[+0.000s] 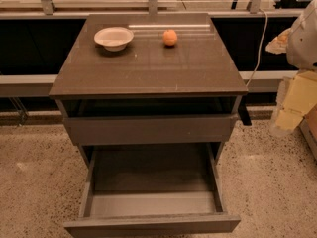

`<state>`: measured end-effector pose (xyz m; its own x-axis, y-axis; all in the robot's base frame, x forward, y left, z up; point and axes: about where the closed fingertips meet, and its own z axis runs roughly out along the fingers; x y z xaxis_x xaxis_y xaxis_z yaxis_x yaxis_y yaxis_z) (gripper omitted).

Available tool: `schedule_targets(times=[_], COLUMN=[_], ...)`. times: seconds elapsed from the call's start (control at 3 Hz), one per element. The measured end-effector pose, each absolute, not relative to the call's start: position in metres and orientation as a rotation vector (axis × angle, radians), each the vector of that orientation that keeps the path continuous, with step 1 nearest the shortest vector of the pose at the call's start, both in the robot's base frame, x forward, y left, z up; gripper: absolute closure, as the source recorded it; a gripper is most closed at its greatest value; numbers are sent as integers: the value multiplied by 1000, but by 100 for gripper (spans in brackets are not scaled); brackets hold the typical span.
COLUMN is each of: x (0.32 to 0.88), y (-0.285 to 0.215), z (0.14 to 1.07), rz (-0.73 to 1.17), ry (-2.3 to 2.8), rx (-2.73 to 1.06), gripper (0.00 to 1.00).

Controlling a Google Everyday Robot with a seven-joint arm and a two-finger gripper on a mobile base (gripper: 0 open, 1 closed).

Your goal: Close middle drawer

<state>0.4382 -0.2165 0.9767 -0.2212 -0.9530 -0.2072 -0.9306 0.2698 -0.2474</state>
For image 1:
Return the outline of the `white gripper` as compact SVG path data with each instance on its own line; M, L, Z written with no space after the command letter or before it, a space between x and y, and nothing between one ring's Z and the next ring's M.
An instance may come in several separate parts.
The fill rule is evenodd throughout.
M280 55L286 53L290 28L270 41L265 50ZM292 132L304 116L317 105L317 73L304 70L293 78L285 78L278 89L274 126L282 131Z

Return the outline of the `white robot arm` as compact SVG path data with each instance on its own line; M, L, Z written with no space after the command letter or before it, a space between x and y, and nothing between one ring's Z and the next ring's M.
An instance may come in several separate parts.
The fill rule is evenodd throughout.
M270 131L290 134L317 104L317 0L312 0L292 26L275 37L265 50L286 53L287 62L298 69L279 85Z

